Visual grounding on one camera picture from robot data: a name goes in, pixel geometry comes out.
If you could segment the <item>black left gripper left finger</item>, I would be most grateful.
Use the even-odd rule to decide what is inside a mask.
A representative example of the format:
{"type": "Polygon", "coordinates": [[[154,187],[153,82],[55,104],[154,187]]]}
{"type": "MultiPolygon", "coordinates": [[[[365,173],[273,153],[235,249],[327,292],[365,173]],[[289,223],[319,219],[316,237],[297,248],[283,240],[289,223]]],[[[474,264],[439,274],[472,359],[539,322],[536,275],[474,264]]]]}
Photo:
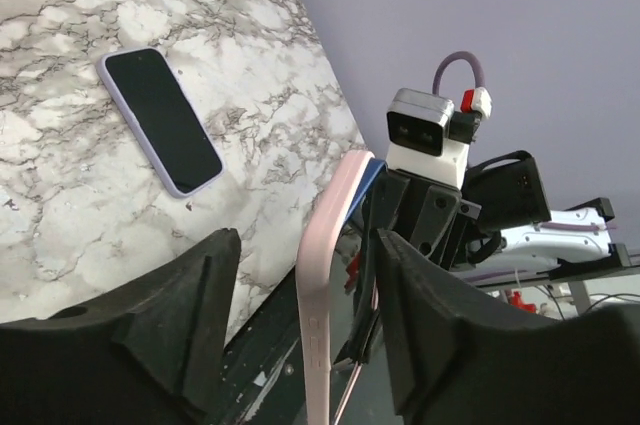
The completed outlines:
{"type": "Polygon", "coordinates": [[[233,229],[47,319],[1,327],[5,424],[201,424],[241,255],[233,229]]]}

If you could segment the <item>blue-edged smartphone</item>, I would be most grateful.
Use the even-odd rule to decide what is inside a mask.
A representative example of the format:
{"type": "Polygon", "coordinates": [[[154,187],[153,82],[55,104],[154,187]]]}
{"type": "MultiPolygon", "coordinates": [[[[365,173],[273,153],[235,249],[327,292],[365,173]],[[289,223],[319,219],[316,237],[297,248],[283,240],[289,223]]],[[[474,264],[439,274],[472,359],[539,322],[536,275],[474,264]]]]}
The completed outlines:
{"type": "Polygon", "coordinates": [[[367,193],[373,186],[377,176],[385,168],[386,162],[384,160],[378,158],[371,158],[369,160],[360,179],[360,183],[356,188],[356,192],[350,204],[349,210],[344,220],[344,224],[348,224],[349,222],[353,221],[354,218],[361,213],[361,207],[367,196],[367,193]]]}

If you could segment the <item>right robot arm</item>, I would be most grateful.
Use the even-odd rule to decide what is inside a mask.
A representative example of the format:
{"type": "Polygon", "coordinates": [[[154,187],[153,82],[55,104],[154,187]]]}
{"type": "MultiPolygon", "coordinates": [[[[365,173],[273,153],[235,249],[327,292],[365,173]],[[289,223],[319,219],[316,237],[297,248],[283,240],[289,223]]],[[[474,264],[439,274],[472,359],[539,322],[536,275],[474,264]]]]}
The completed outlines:
{"type": "Polygon", "coordinates": [[[519,280],[584,281],[608,275],[636,275],[639,258],[612,242],[611,203],[596,198],[565,211],[548,208],[534,158],[517,151],[471,168],[462,197],[452,191],[394,174],[392,208],[383,222],[411,242],[429,227],[410,213],[411,197],[434,201],[440,240],[425,256],[476,287],[497,289],[519,280]]]}

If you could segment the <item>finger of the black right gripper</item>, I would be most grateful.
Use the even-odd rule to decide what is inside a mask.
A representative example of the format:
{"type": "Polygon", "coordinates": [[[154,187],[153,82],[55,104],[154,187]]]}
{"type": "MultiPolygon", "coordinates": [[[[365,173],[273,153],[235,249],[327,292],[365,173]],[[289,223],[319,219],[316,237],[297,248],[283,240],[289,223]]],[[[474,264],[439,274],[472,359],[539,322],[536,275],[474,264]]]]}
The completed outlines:
{"type": "Polygon", "coordinates": [[[334,370],[368,364],[380,340],[382,325],[376,285],[376,235],[374,229],[365,233],[359,251],[346,267],[348,278],[344,288],[345,292],[353,293],[353,322],[348,338],[334,360],[334,370]]]}

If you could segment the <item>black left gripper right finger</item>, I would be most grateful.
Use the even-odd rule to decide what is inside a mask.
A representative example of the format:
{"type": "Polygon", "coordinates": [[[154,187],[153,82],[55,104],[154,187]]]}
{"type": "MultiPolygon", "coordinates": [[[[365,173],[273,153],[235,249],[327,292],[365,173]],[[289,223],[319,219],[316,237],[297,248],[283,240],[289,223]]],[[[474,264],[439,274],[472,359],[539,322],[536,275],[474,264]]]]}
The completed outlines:
{"type": "Polygon", "coordinates": [[[501,302],[375,234],[395,412],[408,424],[635,424],[639,309],[554,320],[501,302]]]}

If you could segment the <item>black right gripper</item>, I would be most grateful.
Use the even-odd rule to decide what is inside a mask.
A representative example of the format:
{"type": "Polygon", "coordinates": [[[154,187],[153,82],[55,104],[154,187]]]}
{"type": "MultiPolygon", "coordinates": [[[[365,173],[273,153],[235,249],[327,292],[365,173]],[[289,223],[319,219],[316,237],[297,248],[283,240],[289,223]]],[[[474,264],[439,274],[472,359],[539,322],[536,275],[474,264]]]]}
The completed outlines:
{"type": "Polygon", "coordinates": [[[446,270],[474,268],[502,249],[507,229],[551,219],[530,153],[514,151],[469,169],[467,155],[413,152],[417,169],[383,169],[362,206],[361,244],[376,229],[391,230],[446,270]]]}

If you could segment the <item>pink phone case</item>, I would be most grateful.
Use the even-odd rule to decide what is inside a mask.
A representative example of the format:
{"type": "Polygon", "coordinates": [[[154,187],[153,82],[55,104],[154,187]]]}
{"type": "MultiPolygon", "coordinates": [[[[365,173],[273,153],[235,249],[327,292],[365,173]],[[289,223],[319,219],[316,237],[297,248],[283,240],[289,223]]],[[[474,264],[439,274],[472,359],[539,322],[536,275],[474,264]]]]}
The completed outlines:
{"type": "Polygon", "coordinates": [[[347,152],[319,197],[303,232],[295,265],[307,422],[337,424],[360,369],[348,382],[339,407],[330,411],[330,271],[334,248],[355,202],[356,191],[373,154],[347,152]]]}

